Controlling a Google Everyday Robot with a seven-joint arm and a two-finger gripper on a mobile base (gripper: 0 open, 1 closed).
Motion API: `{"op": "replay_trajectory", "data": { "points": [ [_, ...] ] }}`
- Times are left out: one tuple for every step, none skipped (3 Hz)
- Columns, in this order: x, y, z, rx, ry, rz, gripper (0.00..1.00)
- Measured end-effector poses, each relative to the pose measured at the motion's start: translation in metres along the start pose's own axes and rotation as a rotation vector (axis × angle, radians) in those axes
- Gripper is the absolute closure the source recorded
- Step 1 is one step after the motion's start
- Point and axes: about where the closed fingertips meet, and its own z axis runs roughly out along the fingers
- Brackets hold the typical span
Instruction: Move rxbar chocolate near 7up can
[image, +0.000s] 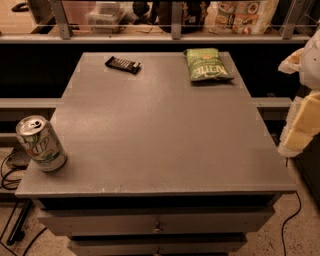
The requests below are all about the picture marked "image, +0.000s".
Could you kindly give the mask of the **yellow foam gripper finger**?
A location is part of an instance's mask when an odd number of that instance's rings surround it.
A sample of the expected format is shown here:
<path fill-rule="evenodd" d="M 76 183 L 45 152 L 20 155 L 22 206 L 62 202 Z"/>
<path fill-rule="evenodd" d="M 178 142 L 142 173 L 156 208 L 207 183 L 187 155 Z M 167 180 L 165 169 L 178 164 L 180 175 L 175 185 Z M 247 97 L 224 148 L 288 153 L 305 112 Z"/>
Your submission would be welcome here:
<path fill-rule="evenodd" d="M 290 105 L 278 152 L 284 157 L 295 157 L 320 133 L 320 92 L 304 98 L 296 96 Z"/>

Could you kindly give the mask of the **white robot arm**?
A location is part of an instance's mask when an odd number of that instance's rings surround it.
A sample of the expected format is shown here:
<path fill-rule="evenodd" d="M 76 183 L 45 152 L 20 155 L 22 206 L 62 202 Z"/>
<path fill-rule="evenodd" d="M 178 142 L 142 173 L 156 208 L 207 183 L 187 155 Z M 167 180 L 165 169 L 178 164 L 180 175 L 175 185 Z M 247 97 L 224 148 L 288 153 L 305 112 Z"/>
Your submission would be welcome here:
<path fill-rule="evenodd" d="M 296 96 L 280 136 L 278 152 L 284 157 L 302 153 L 313 137 L 320 133 L 320 31 L 281 62 L 278 70 L 299 73 L 300 83 L 310 89 L 307 96 Z"/>

